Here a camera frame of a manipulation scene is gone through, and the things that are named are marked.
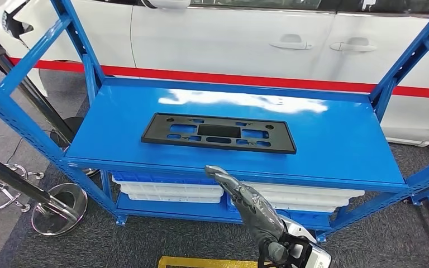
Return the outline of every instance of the floor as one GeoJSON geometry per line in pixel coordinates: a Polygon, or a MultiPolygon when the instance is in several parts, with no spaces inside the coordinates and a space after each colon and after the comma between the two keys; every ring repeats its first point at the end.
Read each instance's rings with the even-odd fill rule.
{"type": "MultiPolygon", "coordinates": [[[[85,114],[88,103],[80,74],[47,71],[41,75],[50,88],[49,101],[62,117],[85,114]]],[[[12,96],[42,129],[51,129],[18,91],[12,96]]],[[[0,121],[1,162],[9,159],[19,141],[20,137],[0,121]]],[[[404,176],[429,164],[429,148],[391,145],[391,149],[404,176]]],[[[54,167],[47,168],[48,161],[25,141],[10,162],[29,171],[45,171],[46,178],[40,181],[45,189],[66,181],[54,167]]],[[[368,193],[357,202],[373,195],[368,193]]],[[[0,268],[154,267],[162,255],[235,260],[257,257],[247,230],[234,224],[131,217],[121,228],[90,202],[77,229],[66,236],[46,238],[31,230],[29,218],[29,213],[22,214],[16,207],[0,211],[0,268]]],[[[332,235],[325,248],[334,256],[333,267],[427,267],[429,207],[393,205],[332,235]]]]}
{"type": "MultiPolygon", "coordinates": [[[[3,77],[4,75],[0,72],[0,81],[3,77]]],[[[53,90],[49,96],[49,101],[55,109],[63,118],[74,116],[86,97],[84,78],[82,78],[80,74],[50,71],[43,71],[42,77],[46,85],[52,85],[53,90]]],[[[51,130],[50,125],[18,90],[13,92],[12,98],[36,120],[43,130],[51,130]]],[[[19,140],[20,136],[0,120],[1,162],[5,163],[9,157],[11,157],[19,140]]],[[[49,164],[49,162],[26,141],[21,142],[15,156],[10,159],[9,162],[20,164],[24,166],[27,171],[45,171],[49,164]]],[[[6,199],[4,195],[0,195],[0,204],[6,201],[6,199]]],[[[20,198],[20,201],[23,203],[26,203],[27,200],[28,198],[26,197],[20,198]]],[[[0,250],[21,214],[20,210],[13,205],[0,211],[0,250]]]]}

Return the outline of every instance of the white plastic crate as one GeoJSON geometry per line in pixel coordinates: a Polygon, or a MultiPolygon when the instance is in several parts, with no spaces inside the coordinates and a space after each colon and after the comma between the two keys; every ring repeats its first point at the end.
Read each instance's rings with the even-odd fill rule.
{"type": "Polygon", "coordinates": [[[275,209],[334,212],[349,199],[364,195],[363,190],[334,189],[284,184],[250,183],[275,209]]]}
{"type": "Polygon", "coordinates": [[[112,180],[133,200],[219,203],[224,193],[219,185],[112,180]]]}
{"type": "Polygon", "coordinates": [[[151,195],[151,194],[127,194],[132,200],[189,202],[189,203],[214,203],[221,201],[221,197],[183,197],[175,195],[151,195]]]}

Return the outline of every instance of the robotic arm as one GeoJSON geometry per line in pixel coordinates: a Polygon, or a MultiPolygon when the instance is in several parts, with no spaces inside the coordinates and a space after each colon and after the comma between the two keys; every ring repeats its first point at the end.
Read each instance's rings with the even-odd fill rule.
{"type": "Polygon", "coordinates": [[[277,215],[259,192],[218,166],[204,170],[231,196],[242,222],[254,235],[260,252],[258,268],[330,267],[331,256],[316,245],[315,238],[297,222],[277,215]],[[273,263],[265,265],[266,257],[273,263]]]}

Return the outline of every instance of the red stripe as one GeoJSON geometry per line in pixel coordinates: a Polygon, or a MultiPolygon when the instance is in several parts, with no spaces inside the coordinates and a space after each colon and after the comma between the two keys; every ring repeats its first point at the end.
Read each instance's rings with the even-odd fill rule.
{"type": "MultiPolygon", "coordinates": [[[[11,60],[14,64],[16,64],[20,59],[11,58],[11,60]]],[[[83,64],[61,61],[39,60],[35,65],[35,68],[58,71],[83,72],[83,64]]],[[[102,65],[101,68],[103,69],[103,72],[107,75],[125,75],[146,78],[239,85],[258,85],[264,87],[305,88],[345,92],[371,92],[375,87],[375,84],[366,83],[273,78],[232,74],[195,73],[190,71],[155,70],[107,65],[102,65]]],[[[398,86],[394,90],[394,95],[429,98],[429,88],[398,86]]]]}

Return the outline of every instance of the shelf surface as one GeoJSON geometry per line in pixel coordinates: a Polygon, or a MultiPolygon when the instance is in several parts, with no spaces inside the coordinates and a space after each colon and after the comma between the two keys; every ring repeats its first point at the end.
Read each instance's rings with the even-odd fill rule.
{"type": "MultiPolygon", "coordinates": [[[[267,95],[272,94],[269,88],[262,95],[180,89],[210,87],[199,83],[166,82],[177,87],[156,88],[109,80],[65,155],[74,166],[202,175],[205,165],[218,165],[243,179],[266,183],[307,185],[317,180],[318,185],[311,186],[328,186],[328,181],[344,181],[344,188],[356,189],[372,184],[405,185],[365,95],[339,100],[337,95],[313,92],[314,97],[324,98],[308,98],[309,93],[292,89],[289,94],[299,92],[300,97],[278,97],[267,95]],[[143,143],[141,136],[154,113],[285,121],[297,153],[143,143]],[[308,183],[297,183],[299,180],[308,183]]],[[[226,87],[222,90],[238,90],[238,86],[226,87]]]]}
{"type": "MultiPolygon", "coordinates": [[[[227,209],[226,200],[226,197],[222,197],[218,204],[145,201],[131,200],[127,194],[120,193],[117,199],[117,209],[124,214],[136,216],[242,223],[239,213],[227,209]]],[[[331,229],[329,213],[295,210],[278,210],[277,212],[295,220],[307,229],[331,229]]]]}

